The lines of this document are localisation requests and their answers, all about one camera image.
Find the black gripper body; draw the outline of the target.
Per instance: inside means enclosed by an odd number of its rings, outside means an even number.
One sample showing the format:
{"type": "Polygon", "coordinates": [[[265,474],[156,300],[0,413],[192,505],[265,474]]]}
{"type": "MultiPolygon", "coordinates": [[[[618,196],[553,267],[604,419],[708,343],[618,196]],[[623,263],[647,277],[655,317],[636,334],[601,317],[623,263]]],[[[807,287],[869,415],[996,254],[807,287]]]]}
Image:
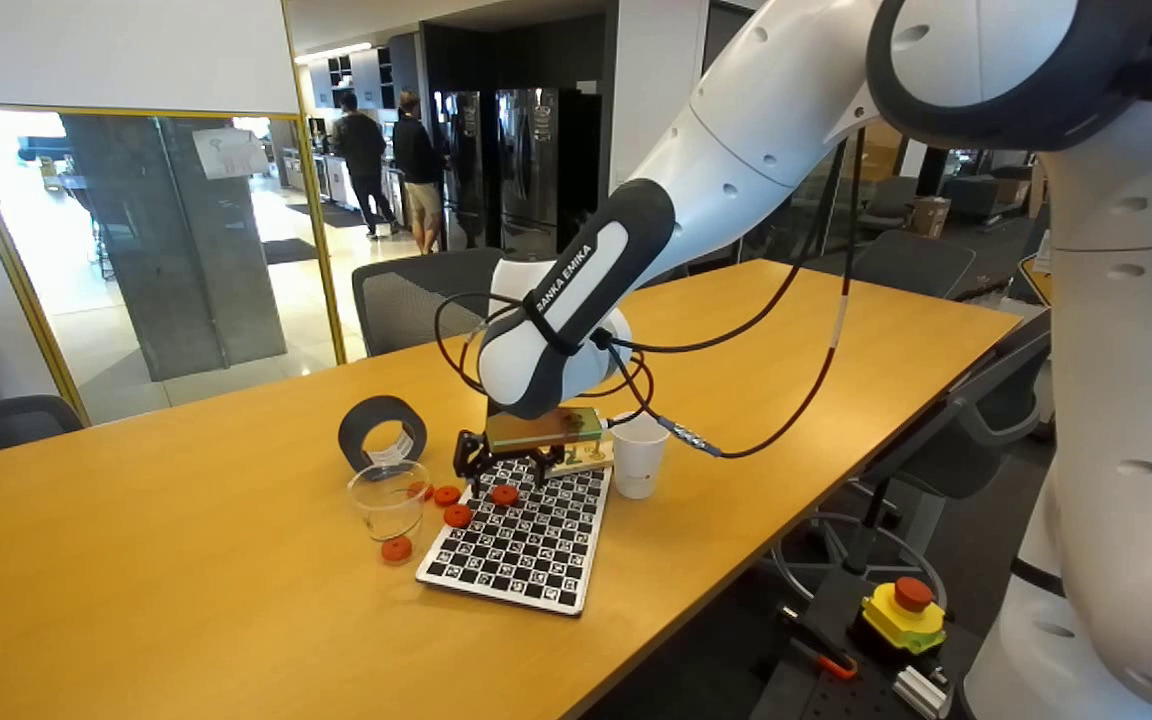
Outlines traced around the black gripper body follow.
{"type": "Polygon", "coordinates": [[[532,461],[541,481],[604,468],[606,419],[594,407],[553,407],[544,415],[493,413],[479,431],[461,431],[450,468],[493,474],[500,461],[532,461]]]}

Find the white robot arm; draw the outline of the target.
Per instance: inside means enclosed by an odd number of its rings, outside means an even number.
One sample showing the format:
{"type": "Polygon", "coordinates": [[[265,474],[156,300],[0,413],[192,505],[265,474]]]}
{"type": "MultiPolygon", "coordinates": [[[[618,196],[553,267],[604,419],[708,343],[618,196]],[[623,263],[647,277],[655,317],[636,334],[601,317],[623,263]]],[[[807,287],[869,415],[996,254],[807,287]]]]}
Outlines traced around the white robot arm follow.
{"type": "Polygon", "coordinates": [[[1152,0],[764,0],[489,325],[485,395],[541,415],[601,384],[630,287],[764,225],[869,119],[1048,168],[1056,451],[963,701],[1152,720],[1152,0]]]}

